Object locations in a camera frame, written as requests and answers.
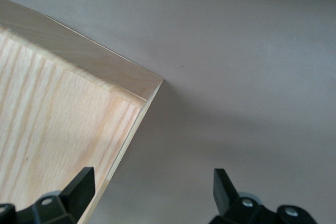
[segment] wooden edge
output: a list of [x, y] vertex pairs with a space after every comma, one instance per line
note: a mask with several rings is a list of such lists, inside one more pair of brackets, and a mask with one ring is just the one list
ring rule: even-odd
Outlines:
[[9, 38], [24, 47], [35, 51], [37, 54], [41, 55], [42, 57], [47, 58], [48, 60], [52, 61], [53, 63], [57, 65], [61, 65], [63, 68], [67, 69], [70, 72], [73, 72], [74, 74], [86, 79], [87, 81], [99, 86], [100, 88], [110, 92], [110, 93], [118, 93], [118, 96], [123, 98], [124, 100], [134, 104], [138, 108], [141, 108], [144, 103], [146, 102], [143, 98], [139, 97], [138, 95], [107, 81], [104, 81], [92, 73], [88, 72], [87, 70], [80, 68], [76, 65], [74, 65], [72, 62], [66, 60], [63, 57], [58, 57], [57, 55], [53, 54], [52, 52], [48, 51], [45, 48], [40, 47], [37, 44], [32, 43], [28, 39], [12, 32], [9, 28], [5, 28], [2, 25], [0, 25], [0, 34], [5, 36], [6, 38]]
[[3, 27], [36, 44], [36, 49], [57, 56], [54, 60], [59, 64], [66, 64], [71, 72], [90, 78], [90, 82], [106, 90], [118, 86], [146, 101], [162, 81], [154, 73], [42, 13], [9, 0], [0, 0], [0, 7], [4, 10], [0, 12]]
[[[65, 28], [67, 28], [67, 29], [73, 31], [74, 33], [80, 35], [81, 37], [83, 37], [83, 38], [85, 38], [85, 39], [91, 41], [92, 43], [95, 43], [96, 45], [98, 45], [98, 46], [100, 46], [100, 47], [106, 49], [107, 51], [111, 52], [112, 54], [115, 54], [115, 55], [119, 56], [120, 58], [122, 58], [122, 59], [124, 59], [124, 60], [126, 60], [126, 61], [129, 61], [130, 63], [134, 64], [135, 66], [137, 66], [137, 67], [139, 67], [139, 68], [142, 68], [142, 69], [145, 70], [145, 71], [150, 72], [149, 70], [145, 69], [144, 67], [141, 67], [140, 65], [138, 65], [138, 64], [136, 64], [135, 62], [133, 62], [133, 61], [131, 61], [131, 60], [125, 58], [124, 56], [122, 56], [122, 55], [120, 55], [120, 54], [118, 54], [118, 53], [112, 51], [111, 49], [109, 49], [109, 48], [107, 48], [107, 47], [105, 47], [105, 46], [103, 46], [103, 45], [101, 45], [101, 44], [95, 42], [94, 40], [92, 40], [92, 39], [90, 39], [90, 38], [84, 36], [83, 34], [80, 34], [79, 32], [77, 32], [77, 31], [71, 29], [70, 27], [68, 27], [68, 26], [66, 26], [66, 25], [64, 25], [64, 24], [62, 24], [61, 22], [59, 22], [59, 21], [57, 21], [57, 20], [55, 20], [55, 19], [53, 19], [53, 18], [51, 18], [51, 17], [49, 17], [49, 16], [47, 16], [47, 15], [46, 15], [46, 17], [49, 18], [49, 19], [51, 19], [52, 21], [58, 23], [59, 25], [64, 26]], [[157, 74], [154, 74], [153, 72], [151, 72], [151, 74], [153, 74], [154, 76], [156, 76], [156, 77], [162, 79], [160, 76], [158, 76]]]
[[105, 189], [107, 188], [107, 185], [109, 184], [109, 182], [110, 182], [114, 172], [116, 171], [118, 165], [120, 164], [120, 161], [121, 161], [122, 157], [124, 156], [124, 154], [126, 152], [126, 149], [130, 145], [132, 138], [134, 137], [140, 123], [142, 122], [142, 119], [144, 118], [144, 116], [145, 116], [149, 106], [151, 105], [156, 93], [158, 92], [158, 89], [161, 86], [162, 82], [159, 84], [157, 89], [155, 89], [155, 91], [153, 92], [153, 94], [151, 95], [151, 97], [149, 98], [147, 103], [145, 104], [145, 106], [141, 109], [140, 113], [138, 114], [138, 117], [135, 119], [135, 121], [132, 125], [132, 129], [130, 130], [126, 140], [124, 141], [122, 147], [120, 148], [120, 151], [117, 155], [117, 158], [115, 159], [114, 163], [112, 164], [111, 169], [110, 169], [106, 179], [104, 180], [102, 187], [98, 190], [94, 200], [91, 202], [88, 209], [86, 210], [86, 213], [83, 214], [83, 219], [81, 220], [82, 224], [87, 224], [88, 223], [94, 209], [96, 208], [101, 196], [103, 195]]

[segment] screw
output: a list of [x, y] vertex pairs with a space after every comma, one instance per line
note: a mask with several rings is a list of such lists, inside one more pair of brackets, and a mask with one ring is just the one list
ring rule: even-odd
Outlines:
[[47, 204], [50, 204], [52, 202], [52, 200], [53, 200], [52, 198], [46, 198], [41, 202], [41, 205], [45, 206]]
[[298, 212], [296, 212], [296, 210], [292, 207], [286, 207], [285, 212], [286, 214], [293, 216], [293, 217], [297, 217], [299, 215]]
[[245, 207], [252, 207], [253, 206], [253, 202], [250, 199], [243, 199], [243, 205]]
[[6, 210], [6, 206], [4, 206], [4, 207], [0, 207], [0, 214], [2, 214], [5, 210]]

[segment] light wood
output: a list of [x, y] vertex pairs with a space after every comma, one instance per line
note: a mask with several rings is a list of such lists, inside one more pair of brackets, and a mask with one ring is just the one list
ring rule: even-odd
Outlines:
[[93, 166], [87, 221], [162, 78], [54, 20], [0, 0], [0, 202], [17, 209]]

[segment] black plastic part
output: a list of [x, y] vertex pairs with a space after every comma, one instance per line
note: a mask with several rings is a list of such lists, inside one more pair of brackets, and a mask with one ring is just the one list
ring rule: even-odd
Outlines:
[[[294, 209], [297, 216], [287, 214], [288, 208]], [[284, 224], [317, 224], [307, 211], [297, 206], [280, 206], [277, 213]]]
[[280, 206], [275, 213], [251, 198], [240, 197], [224, 169], [215, 169], [214, 198], [219, 216], [210, 224], [317, 224], [302, 208]]
[[95, 195], [93, 167], [85, 167], [60, 193], [66, 211], [77, 222]]
[[1, 204], [0, 224], [76, 224], [95, 195], [94, 184], [93, 167], [85, 167], [59, 196], [43, 197], [19, 212]]
[[220, 215], [239, 199], [239, 194], [224, 169], [215, 169], [214, 198]]

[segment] gray surface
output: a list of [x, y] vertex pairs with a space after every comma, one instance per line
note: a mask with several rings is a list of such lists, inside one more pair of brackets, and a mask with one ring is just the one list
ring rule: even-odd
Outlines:
[[213, 168], [336, 223], [335, 0], [12, 0], [162, 76], [91, 223], [208, 223]]

